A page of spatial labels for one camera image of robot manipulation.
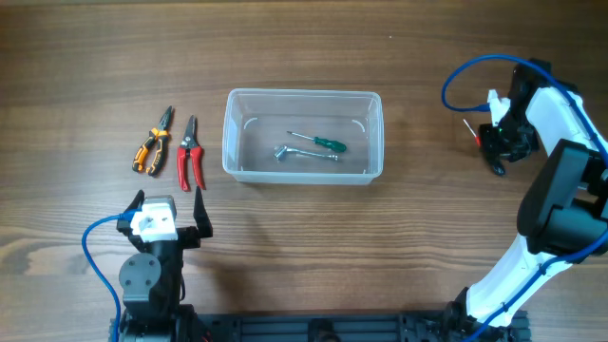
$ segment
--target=clear plastic bin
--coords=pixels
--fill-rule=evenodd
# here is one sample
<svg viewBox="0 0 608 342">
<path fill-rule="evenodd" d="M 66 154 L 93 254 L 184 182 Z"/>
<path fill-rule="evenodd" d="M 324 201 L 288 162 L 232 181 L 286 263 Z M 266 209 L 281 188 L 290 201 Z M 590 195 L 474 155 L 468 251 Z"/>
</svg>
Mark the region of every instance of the clear plastic bin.
<svg viewBox="0 0 608 342">
<path fill-rule="evenodd" d="M 335 153 L 287 131 L 344 143 Z M 338 161 L 290 153 L 282 145 L 338 156 Z M 237 181 L 369 184 L 384 163 L 380 96 L 367 91 L 234 89 L 228 96 L 222 146 L 224 170 Z"/>
</svg>

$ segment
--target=hand tool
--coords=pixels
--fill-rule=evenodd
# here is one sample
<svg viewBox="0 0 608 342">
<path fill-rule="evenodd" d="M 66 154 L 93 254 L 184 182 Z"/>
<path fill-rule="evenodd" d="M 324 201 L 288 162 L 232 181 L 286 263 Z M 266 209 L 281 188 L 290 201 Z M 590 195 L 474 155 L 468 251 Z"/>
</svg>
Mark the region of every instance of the hand tool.
<svg viewBox="0 0 608 342">
<path fill-rule="evenodd" d="M 320 153 L 303 151 L 303 150 L 300 150 L 300 149 L 297 149 L 297 148 L 289 147 L 287 145 L 282 145 L 282 146 L 280 146 L 277 149 L 277 151 L 275 152 L 275 158 L 278 161 L 282 161 L 285 158 L 285 155 L 287 155 L 288 153 L 297 153 L 297 154 L 301 154 L 303 156 L 310 156 L 310 157 L 318 157 L 318 158 L 323 158 L 323 159 L 329 159 L 329 160 L 332 160 L 334 162 L 338 161 L 338 156 L 336 156 L 336 155 L 324 155 L 324 154 L 320 154 Z"/>
<path fill-rule="evenodd" d="M 154 155 L 154 161 L 152 166 L 147 167 L 145 172 L 150 176 L 156 176 L 162 169 L 164 161 L 167 158 L 167 143 L 169 142 L 169 133 L 167 132 L 167 126 L 171 123 L 171 117 L 173 116 L 173 106 L 169 106 L 161 117 L 161 121 L 157 127 L 150 129 L 148 139 L 142 144 L 137 150 L 135 158 L 133 159 L 133 171 L 143 171 L 143 160 L 148 154 L 148 151 L 156 141 L 159 141 L 159 148 L 156 150 Z"/>
<path fill-rule="evenodd" d="M 343 144 L 342 142 L 331 141 L 331 140 L 323 139 L 323 138 L 319 138 L 319 137 L 311 138 L 311 137 L 307 137 L 305 135 L 294 133 L 292 131 L 287 131 L 287 133 L 293 134 L 295 136 L 302 137 L 302 138 L 305 138 L 305 139 L 312 140 L 313 143 L 316 143 L 316 144 L 321 145 L 323 147 L 327 147 L 327 148 L 331 149 L 331 151 L 333 151 L 333 152 L 342 153 L 342 152 L 346 151 L 346 145 Z"/>
<path fill-rule="evenodd" d="M 202 147 L 197 143 L 196 138 L 197 132 L 197 118 L 193 115 L 188 121 L 188 126 L 183 134 L 183 140 L 181 140 L 180 147 L 178 147 L 178 179 L 180 180 L 180 187 L 183 191 L 190 191 L 190 185 L 186 180 L 186 158 L 190 156 L 192 158 L 192 169 L 194 171 L 194 178 L 197 181 L 197 185 L 205 190 L 204 181 L 202 179 L 202 171 L 200 169 L 200 162 L 202 160 Z"/>
<path fill-rule="evenodd" d="M 475 137 L 475 143 L 477 143 L 477 146 L 482 147 L 482 141 L 479 139 L 479 137 L 477 136 L 477 134 L 475 133 L 473 128 L 471 128 L 471 126 L 468 124 L 466 119 L 463 119 L 463 121 L 465 122 L 466 126 L 471 131 L 471 133 L 473 133 L 473 137 Z"/>
</svg>

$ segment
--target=wooden tabletop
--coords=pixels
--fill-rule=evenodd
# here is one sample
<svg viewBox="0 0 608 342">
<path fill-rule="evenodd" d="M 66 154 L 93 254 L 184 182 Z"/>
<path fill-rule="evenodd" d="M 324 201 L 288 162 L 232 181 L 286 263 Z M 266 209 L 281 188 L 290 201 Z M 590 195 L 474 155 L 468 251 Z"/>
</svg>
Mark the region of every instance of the wooden tabletop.
<svg viewBox="0 0 608 342">
<path fill-rule="evenodd" d="M 444 80 L 485 53 L 542 58 L 579 86 L 606 133 L 607 10 L 506 0 L 0 8 L 0 340 L 106 341 L 114 304 L 82 233 L 139 189 L 173 195 L 178 223 L 193 222 L 175 161 L 193 114 L 216 233 L 184 256 L 186 301 L 199 313 L 443 309 L 511 244 L 545 160 L 540 152 L 494 176 L 462 123 L 489 116 L 444 109 Z M 476 66 L 450 100 L 504 95 L 512 67 Z M 221 166 L 236 87 L 377 92 L 384 173 L 360 187 L 236 182 Z M 156 179 L 131 171 L 168 105 L 167 165 Z M 135 249 L 113 224 L 89 245 L 121 295 L 118 272 Z M 608 257 L 548 282 L 523 307 L 534 340 L 606 340 L 607 283 Z"/>
</svg>

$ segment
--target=green screwdriver handle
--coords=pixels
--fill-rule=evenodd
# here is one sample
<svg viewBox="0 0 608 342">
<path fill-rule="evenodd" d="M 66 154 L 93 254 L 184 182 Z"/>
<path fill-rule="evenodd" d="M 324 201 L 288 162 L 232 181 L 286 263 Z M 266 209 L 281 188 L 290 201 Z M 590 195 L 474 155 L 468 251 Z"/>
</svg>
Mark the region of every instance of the green screwdriver handle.
<svg viewBox="0 0 608 342">
<path fill-rule="evenodd" d="M 331 149 L 331 151 L 333 151 L 333 152 L 346 151 L 346 145 L 343 144 L 342 142 L 331 141 L 331 140 L 322 139 L 319 137 L 314 137 L 313 142 L 318 145 L 321 145 L 323 147 L 327 147 L 327 148 Z"/>
</svg>

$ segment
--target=green screwdriver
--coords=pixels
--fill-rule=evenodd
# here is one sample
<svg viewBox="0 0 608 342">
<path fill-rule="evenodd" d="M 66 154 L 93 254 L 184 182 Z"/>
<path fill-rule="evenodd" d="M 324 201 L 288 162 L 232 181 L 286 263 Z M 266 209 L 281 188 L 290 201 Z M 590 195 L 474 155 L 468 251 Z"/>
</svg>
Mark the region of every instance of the green screwdriver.
<svg viewBox="0 0 608 342">
<path fill-rule="evenodd" d="M 310 140 L 312 140 L 314 143 L 316 143 L 318 145 L 321 145 L 323 147 L 327 147 L 327 148 L 331 149 L 331 151 L 333 151 L 333 152 L 344 152 L 344 151 L 346 151 L 346 145 L 343 144 L 342 142 L 331 141 L 331 140 L 323 139 L 323 138 L 319 138 L 319 137 L 311 138 L 311 137 L 307 137 L 305 135 L 294 133 L 292 131 L 287 131 L 287 133 L 296 135 L 298 137 L 310 139 Z"/>
</svg>

